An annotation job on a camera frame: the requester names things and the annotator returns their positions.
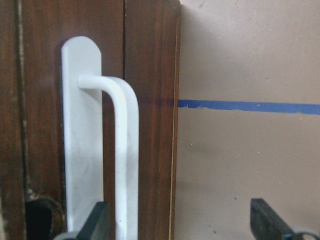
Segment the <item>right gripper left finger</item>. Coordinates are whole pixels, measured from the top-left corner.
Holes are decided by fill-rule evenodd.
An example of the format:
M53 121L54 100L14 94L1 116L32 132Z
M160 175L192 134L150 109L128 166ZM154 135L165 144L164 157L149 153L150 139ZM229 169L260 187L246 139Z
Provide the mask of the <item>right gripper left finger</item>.
M98 201L90 212L76 240L108 240L110 236L110 207Z

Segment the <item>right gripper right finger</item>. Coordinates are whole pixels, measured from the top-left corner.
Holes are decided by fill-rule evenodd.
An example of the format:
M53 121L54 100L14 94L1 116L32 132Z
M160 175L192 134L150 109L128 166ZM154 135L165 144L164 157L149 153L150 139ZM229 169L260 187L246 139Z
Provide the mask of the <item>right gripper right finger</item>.
M263 198L250 200L250 230L256 240L292 240L294 231Z

